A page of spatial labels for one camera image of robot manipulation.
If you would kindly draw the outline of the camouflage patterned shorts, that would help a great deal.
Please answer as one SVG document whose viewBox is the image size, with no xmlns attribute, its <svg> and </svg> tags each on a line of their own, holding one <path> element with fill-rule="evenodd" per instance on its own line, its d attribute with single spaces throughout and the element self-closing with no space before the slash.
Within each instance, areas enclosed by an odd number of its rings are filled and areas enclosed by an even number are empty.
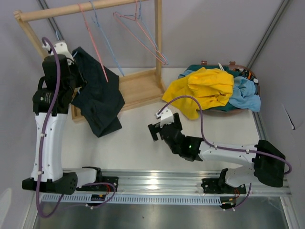
<svg viewBox="0 0 305 229">
<path fill-rule="evenodd" d="M 238 88 L 258 89 L 258 79 L 247 69 L 233 68 L 234 71 L 234 85 Z"/>
</svg>

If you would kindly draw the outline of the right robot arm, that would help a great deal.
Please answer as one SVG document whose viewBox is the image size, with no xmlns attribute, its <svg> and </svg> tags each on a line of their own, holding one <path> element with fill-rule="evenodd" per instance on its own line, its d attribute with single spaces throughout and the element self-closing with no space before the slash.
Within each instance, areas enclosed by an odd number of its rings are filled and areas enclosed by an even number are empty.
<svg viewBox="0 0 305 229">
<path fill-rule="evenodd" d="M 178 113 L 161 115 L 160 122 L 148 129 L 154 141 L 162 139 L 173 154 L 187 161 L 222 161 L 237 164 L 236 169 L 225 168 L 218 179 L 222 192 L 243 184 L 259 181 L 269 187 L 282 187 L 285 173 L 285 156 L 269 141 L 259 140 L 256 145 L 218 146 L 201 137 L 182 133 Z"/>
</svg>

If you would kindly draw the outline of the yellow shorts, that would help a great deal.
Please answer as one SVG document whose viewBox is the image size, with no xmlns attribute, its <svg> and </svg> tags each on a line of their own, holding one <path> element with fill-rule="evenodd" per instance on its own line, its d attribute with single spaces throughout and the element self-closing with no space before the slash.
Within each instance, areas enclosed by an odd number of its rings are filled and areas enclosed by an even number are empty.
<svg viewBox="0 0 305 229">
<path fill-rule="evenodd" d="M 225 106 L 233 95 L 234 77 L 226 71 L 204 67 L 170 83 L 162 100 L 172 105 L 189 120 L 199 118 L 198 110 Z"/>
</svg>

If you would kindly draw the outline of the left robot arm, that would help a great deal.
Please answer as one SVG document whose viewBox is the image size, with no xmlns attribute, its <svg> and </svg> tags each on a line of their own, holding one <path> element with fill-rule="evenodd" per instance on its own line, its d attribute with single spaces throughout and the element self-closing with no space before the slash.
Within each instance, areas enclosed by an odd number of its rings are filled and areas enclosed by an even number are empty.
<svg viewBox="0 0 305 229">
<path fill-rule="evenodd" d="M 87 185 L 91 190 L 103 186 L 102 172 L 97 167 L 64 169 L 61 162 L 63 131 L 74 89 L 82 78 L 75 61 L 59 54 L 42 62 L 44 76 L 40 78 L 33 101 L 37 142 L 35 162 L 22 189 L 43 193 L 71 195 Z"/>
</svg>

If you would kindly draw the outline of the dark green shorts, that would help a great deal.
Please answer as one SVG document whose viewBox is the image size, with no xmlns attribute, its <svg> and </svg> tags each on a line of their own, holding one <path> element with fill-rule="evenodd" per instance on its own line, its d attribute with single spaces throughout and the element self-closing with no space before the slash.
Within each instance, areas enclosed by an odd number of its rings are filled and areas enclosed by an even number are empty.
<svg viewBox="0 0 305 229">
<path fill-rule="evenodd" d="M 214 69 L 214 68 L 220 69 L 219 65 L 198 65 L 198 64 L 192 64 L 182 74 L 180 74 L 178 76 L 178 79 L 186 77 L 190 73 L 195 72 L 195 71 L 199 70 L 202 67 L 204 67 L 205 69 Z M 234 71 L 235 68 L 238 68 L 234 64 L 223 65 L 223 68 L 224 68 L 224 70 L 226 72 L 228 72 L 229 74 L 233 75 L 234 78 L 237 77 L 237 76 L 240 76 L 240 73 L 238 73 L 237 71 Z M 231 105 L 228 102 L 225 106 L 213 107 L 213 108 L 210 108 L 210 110 L 221 111 L 221 112 L 231 112 L 231 111 L 234 111 L 234 110 L 238 110 L 238 108 L 234 107 L 233 105 Z"/>
</svg>

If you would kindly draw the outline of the black shorts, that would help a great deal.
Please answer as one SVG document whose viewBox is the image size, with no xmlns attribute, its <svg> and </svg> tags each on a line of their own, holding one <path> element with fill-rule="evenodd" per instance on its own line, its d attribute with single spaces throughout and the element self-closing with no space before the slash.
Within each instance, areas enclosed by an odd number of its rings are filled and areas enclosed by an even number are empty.
<svg viewBox="0 0 305 229">
<path fill-rule="evenodd" d="M 92 132 L 102 137 L 122 128 L 117 117 L 125 105 L 119 90 L 119 76 L 102 67 L 82 47 L 72 52 L 87 84 L 74 97 L 72 104 L 81 110 Z"/>
</svg>

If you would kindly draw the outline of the light blue shorts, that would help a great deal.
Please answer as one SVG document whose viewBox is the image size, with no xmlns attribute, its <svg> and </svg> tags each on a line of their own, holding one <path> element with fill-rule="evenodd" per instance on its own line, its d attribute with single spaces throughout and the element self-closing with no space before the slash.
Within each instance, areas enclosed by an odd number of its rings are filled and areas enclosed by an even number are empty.
<svg viewBox="0 0 305 229">
<path fill-rule="evenodd" d="M 228 102 L 239 109 L 249 109 L 252 112 L 259 112 L 261 99 L 258 95 L 258 81 L 251 81 L 242 76 L 235 77 L 233 95 Z"/>
</svg>

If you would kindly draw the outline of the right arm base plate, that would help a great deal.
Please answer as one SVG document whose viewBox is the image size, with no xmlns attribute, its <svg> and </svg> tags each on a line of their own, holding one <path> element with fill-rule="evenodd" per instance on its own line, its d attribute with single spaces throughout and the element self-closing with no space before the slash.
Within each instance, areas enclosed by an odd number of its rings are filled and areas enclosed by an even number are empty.
<svg viewBox="0 0 305 229">
<path fill-rule="evenodd" d="M 221 183 L 218 178 L 203 178 L 201 187 L 205 194 L 246 194 L 245 185 L 232 187 L 226 183 Z"/>
</svg>

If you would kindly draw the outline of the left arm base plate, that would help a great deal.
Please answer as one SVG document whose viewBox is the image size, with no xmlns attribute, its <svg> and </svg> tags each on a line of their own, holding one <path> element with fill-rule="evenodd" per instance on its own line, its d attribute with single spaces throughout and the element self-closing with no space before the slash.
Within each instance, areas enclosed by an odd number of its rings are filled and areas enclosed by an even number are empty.
<svg viewBox="0 0 305 229">
<path fill-rule="evenodd" d="M 81 187 L 77 187 L 77 191 L 89 191 L 89 192 L 106 192 L 108 191 L 108 187 L 110 191 L 113 191 L 113 187 L 110 185 L 112 184 L 115 187 L 115 191 L 117 191 L 119 178 L 118 177 L 98 177 L 96 181 L 92 184 L 86 184 Z"/>
</svg>

